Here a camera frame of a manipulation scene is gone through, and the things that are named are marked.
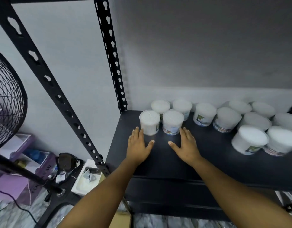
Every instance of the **forearm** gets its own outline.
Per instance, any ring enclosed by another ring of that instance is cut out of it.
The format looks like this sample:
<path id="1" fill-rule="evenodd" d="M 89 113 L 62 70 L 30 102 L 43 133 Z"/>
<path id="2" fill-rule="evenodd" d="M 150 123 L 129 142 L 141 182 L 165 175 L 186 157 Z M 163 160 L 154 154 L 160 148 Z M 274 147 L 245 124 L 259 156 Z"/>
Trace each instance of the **forearm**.
<path id="1" fill-rule="evenodd" d="M 135 162 L 126 158 L 73 207 L 59 228 L 108 228 L 136 167 Z"/>
<path id="2" fill-rule="evenodd" d="M 292 228 L 292 216 L 285 210 L 224 174 L 209 161 L 200 158 L 193 168 L 238 228 Z"/>

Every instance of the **fan stand pole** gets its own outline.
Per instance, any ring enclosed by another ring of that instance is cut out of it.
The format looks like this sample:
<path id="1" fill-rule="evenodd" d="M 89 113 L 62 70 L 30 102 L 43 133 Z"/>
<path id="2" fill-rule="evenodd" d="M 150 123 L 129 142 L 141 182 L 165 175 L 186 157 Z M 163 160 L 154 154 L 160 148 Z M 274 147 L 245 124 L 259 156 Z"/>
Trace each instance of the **fan stand pole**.
<path id="1" fill-rule="evenodd" d="M 21 168 L 20 166 L 11 162 L 7 158 L 3 157 L 2 155 L 0 155 L 0 164 L 7 167 L 8 169 L 16 172 L 17 174 L 20 174 L 23 177 L 26 177 L 26 178 L 36 182 L 37 184 L 44 187 L 45 189 L 57 193 L 58 195 L 61 195 L 64 192 L 63 189 L 57 187 L 57 185 L 54 182 L 51 182 L 48 180 L 43 180 L 41 177 L 33 174 L 32 172 L 30 172 L 24 168 Z"/>

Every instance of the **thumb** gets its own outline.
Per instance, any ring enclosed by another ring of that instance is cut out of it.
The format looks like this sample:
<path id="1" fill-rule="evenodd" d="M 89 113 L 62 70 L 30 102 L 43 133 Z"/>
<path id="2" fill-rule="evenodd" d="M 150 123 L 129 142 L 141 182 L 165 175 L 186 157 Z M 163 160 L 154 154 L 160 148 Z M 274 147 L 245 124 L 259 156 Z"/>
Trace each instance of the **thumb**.
<path id="1" fill-rule="evenodd" d="M 152 147 L 154 146 L 154 140 L 151 140 L 146 147 L 147 150 L 151 151 Z"/>
<path id="2" fill-rule="evenodd" d="M 180 151 L 180 148 L 176 144 L 174 144 L 172 141 L 169 141 L 168 144 L 176 153 Z"/>

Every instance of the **plastic tub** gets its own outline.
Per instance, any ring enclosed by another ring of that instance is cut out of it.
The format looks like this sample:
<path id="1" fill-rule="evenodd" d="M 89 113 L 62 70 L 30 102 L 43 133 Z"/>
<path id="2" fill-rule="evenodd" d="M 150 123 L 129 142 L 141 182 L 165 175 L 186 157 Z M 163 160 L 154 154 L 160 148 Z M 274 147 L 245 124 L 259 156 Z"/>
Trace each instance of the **plastic tub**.
<path id="1" fill-rule="evenodd" d="M 252 107 L 249 103 L 243 102 L 243 101 L 227 101 L 223 103 L 221 107 L 228 107 L 235 111 L 237 111 L 239 114 L 243 115 L 252 110 Z"/>
<path id="2" fill-rule="evenodd" d="M 276 114 L 275 108 L 270 106 L 269 104 L 259 102 L 259 101 L 253 101 L 253 102 L 250 102 L 250 105 L 252 107 L 253 112 L 258 113 L 262 115 L 263 117 L 270 119 L 272 116 Z"/>
<path id="3" fill-rule="evenodd" d="M 188 119 L 193 104 L 185 99 L 176 99 L 172 102 L 172 108 L 184 115 L 184 121 Z"/>
<path id="4" fill-rule="evenodd" d="M 258 127 L 242 125 L 231 144 L 233 148 L 245 155 L 256 153 L 269 142 L 268 135 Z"/>
<path id="5" fill-rule="evenodd" d="M 184 121 L 184 115 L 176 110 L 169 110 L 163 113 L 163 131 L 168 135 L 176 135 Z"/>
<path id="6" fill-rule="evenodd" d="M 273 118 L 273 126 L 282 126 L 292 130 L 292 114 L 278 113 Z"/>
<path id="7" fill-rule="evenodd" d="M 238 124 L 242 116 L 235 110 L 222 107 L 218 109 L 213 127 L 221 133 L 229 133 Z"/>
<path id="8" fill-rule="evenodd" d="M 160 114 L 161 120 L 163 121 L 163 113 L 170 109 L 170 103 L 165 100 L 155 100 L 151 103 L 151 108 Z"/>
<path id="9" fill-rule="evenodd" d="M 292 151 L 292 130 L 281 126 L 272 126 L 267 131 L 270 138 L 264 151 L 273 156 L 283 156 Z"/>
<path id="10" fill-rule="evenodd" d="M 193 121 L 199 126 L 209 126 L 217 114 L 217 108 L 209 103 L 198 103 L 196 105 Z"/>
<path id="11" fill-rule="evenodd" d="M 237 129 L 240 128 L 242 125 L 251 125 L 256 126 L 262 129 L 263 131 L 266 131 L 268 128 L 272 126 L 272 122 L 266 118 L 263 117 L 255 112 L 249 112 L 246 113 L 242 120 L 239 122 Z"/>
<path id="12" fill-rule="evenodd" d="M 159 131 L 160 114 L 154 110 L 145 110 L 140 114 L 141 129 L 145 135 L 154 135 Z"/>

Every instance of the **floor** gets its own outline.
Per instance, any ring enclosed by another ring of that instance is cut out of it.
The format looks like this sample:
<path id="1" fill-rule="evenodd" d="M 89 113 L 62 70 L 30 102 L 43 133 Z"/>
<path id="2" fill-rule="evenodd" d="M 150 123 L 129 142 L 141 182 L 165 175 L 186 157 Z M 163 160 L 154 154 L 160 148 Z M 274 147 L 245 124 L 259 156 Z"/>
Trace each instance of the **floor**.
<path id="1" fill-rule="evenodd" d="M 42 191 L 35 202 L 29 206 L 22 206 L 24 209 L 28 209 L 36 220 L 46 210 L 48 203 L 44 202 L 44 198 L 47 195 L 46 191 Z M 4 208 L 7 203 L 0 202 L 0 209 Z M 62 218 L 68 214 L 72 209 L 72 206 L 68 205 L 61 208 L 54 218 L 50 221 L 48 228 L 56 228 Z M 119 210 L 123 210 L 124 207 L 120 205 Z M 0 228 L 31 228 L 34 227 L 34 222 L 30 215 L 19 210 L 15 204 L 11 203 L 7 205 L 0 212 Z M 230 222 L 222 221 L 209 221 L 203 219 L 190 219 L 179 218 L 161 215 L 150 214 L 135 214 L 133 216 L 134 228 L 235 228 Z"/>

